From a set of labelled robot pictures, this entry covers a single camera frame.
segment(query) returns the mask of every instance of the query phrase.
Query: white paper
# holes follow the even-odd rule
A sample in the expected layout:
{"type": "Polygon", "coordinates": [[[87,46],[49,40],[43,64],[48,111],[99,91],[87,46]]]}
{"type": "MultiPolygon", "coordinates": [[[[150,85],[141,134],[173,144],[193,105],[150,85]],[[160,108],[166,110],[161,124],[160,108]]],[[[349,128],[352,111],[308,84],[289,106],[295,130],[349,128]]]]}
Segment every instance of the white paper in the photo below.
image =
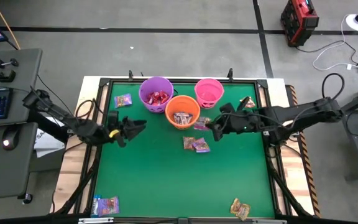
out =
{"type": "MultiPolygon", "coordinates": [[[[54,123],[56,123],[57,121],[55,121],[52,117],[48,117],[48,119],[54,123]]],[[[59,121],[57,121],[57,124],[59,126],[63,126],[63,123],[59,121]]],[[[37,130],[37,135],[35,136],[34,150],[36,151],[38,158],[64,148],[64,143],[55,139],[50,134],[46,133],[45,131],[42,131],[41,129],[37,130]]]]}

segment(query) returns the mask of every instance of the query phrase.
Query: wooden platform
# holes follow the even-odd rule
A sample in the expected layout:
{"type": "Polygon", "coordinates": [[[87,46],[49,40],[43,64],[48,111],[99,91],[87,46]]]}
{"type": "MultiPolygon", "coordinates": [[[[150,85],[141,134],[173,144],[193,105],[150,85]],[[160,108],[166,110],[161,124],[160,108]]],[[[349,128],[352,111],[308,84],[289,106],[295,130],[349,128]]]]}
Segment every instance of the wooden platform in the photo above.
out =
{"type": "MultiPolygon", "coordinates": [[[[77,106],[85,100],[96,98],[100,78],[102,77],[84,77],[77,106]]],[[[272,106],[286,107],[290,105],[288,102],[284,81],[282,79],[268,79],[268,92],[270,95],[270,103],[272,104],[272,106]]],[[[104,108],[106,94],[107,87],[104,87],[100,105],[100,108],[102,109],[104,108]]],[[[266,100],[262,89],[260,89],[260,95],[262,98],[262,104],[263,106],[265,106],[266,100]]],[[[293,96],[290,96],[290,99],[293,100],[293,102],[294,99],[296,100],[295,91],[293,91],[293,96]]],[[[87,112],[89,108],[90,105],[82,106],[81,110],[79,111],[79,114],[87,112]]],[[[99,113],[99,123],[101,122],[101,118],[102,114],[99,113]]],[[[287,144],[288,146],[296,149],[298,152],[301,151],[302,155],[304,155],[303,159],[300,158],[297,153],[293,152],[291,149],[286,148],[285,146],[282,146],[281,150],[287,186],[291,190],[297,201],[303,206],[303,208],[307,212],[313,215],[320,216],[317,196],[314,189],[313,176],[311,174],[310,163],[308,162],[307,148],[302,133],[298,139],[300,140],[299,142],[288,141],[287,144]]],[[[69,139],[67,147],[74,146],[78,143],[80,143],[80,141],[75,136],[73,136],[71,139],[69,139]]],[[[84,161],[85,148],[86,145],[82,144],[65,154],[57,187],[55,190],[54,200],[56,210],[61,208],[62,205],[68,200],[68,198],[72,195],[73,191],[76,189],[79,183],[81,169],[84,161]]],[[[92,150],[90,163],[92,163],[93,161],[95,150],[95,148],[92,150]]],[[[285,214],[283,195],[277,184],[276,189],[280,210],[282,211],[282,213],[285,214]]],[[[88,198],[88,191],[89,183],[83,192],[80,209],[81,212],[85,209],[86,199],[88,198]]]]}

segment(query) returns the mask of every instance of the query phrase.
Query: green tabletop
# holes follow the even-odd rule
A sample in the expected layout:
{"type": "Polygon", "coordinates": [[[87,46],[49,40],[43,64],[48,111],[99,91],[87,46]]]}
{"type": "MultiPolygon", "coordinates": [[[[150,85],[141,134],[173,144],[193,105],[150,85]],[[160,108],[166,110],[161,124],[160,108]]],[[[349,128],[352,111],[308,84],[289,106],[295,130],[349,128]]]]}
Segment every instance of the green tabletop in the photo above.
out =
{"type": "MultiPolygon", "coordinates": [[[[146,119],[147,127],[124,148],[105,144],[95,195],[118,196],[115,217],[234,217],[237,197],[251,206],[250,217],[274,217],[272,193],[260,133],[228,134],[219,142],[211,131],[178,130],[164,114],[147,111],[139,99],[139,83],[115,83],[114,96],[130,93],[133,105],[119,108],[120,118],[146,119]],[[211,152],[183,149],[183,136],[205,138],[211,152]]],[[[194,84],[174,84],[180,95],[195,98],[194,84]]],[[[255,99],[251,84],[224,85],[224,96],[201,116],[215,118],[219,107],[234,107],[245,96],[255,99]]]]}

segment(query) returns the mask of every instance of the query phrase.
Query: red generator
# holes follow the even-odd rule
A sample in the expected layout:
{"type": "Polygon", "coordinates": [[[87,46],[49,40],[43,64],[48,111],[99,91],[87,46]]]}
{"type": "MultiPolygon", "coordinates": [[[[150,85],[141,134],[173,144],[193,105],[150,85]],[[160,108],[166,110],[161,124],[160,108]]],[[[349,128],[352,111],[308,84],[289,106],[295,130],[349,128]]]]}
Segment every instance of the red generator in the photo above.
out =
{"type": "Polygon", "coordinates": [[[311,0],[289,0],[281,14],[288,46],[303,46],[317,27],[319,17],[311,0]]]}

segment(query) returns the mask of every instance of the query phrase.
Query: computer mouse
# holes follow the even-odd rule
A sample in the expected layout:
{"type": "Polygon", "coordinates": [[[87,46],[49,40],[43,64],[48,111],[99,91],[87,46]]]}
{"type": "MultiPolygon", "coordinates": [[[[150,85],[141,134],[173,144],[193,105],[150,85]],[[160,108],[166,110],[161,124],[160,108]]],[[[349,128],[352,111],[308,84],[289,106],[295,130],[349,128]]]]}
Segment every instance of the computer mouse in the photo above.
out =
{"type": "Polygon", "coordinates": [[[16,148],[19,143],[19,125],[9,125],[2,134],[2,148],[10,151],[16,148]]]}

